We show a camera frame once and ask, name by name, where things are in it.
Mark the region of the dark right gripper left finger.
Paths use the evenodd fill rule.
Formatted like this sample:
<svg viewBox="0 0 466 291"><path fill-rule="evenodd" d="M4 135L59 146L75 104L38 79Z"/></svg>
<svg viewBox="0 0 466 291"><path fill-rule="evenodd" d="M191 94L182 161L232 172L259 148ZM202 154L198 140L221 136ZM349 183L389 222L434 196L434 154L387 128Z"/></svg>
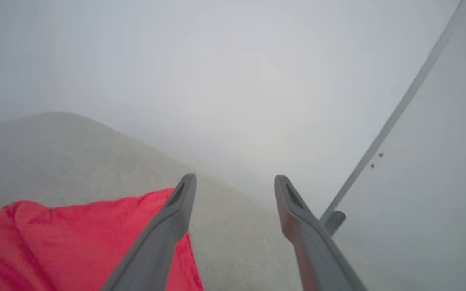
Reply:
<svg viewBox="0 0 466 291"><path fill-rule="evenodd" d="M174 250L188 232L197 179L186 174L132 243L102 291L164 291Z"/></svg>

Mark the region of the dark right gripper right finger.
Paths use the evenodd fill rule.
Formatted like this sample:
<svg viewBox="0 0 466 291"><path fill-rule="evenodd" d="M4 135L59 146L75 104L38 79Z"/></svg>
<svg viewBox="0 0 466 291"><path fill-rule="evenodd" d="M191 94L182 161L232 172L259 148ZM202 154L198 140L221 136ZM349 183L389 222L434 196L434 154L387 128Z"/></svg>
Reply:
<svg viewBox="0 0 466 291"><path fill-rule="evenodd" d="M367 288L316 219L290 179L276 175L274 193L281 229L292 243L304 291L366 291Z"/></svg>

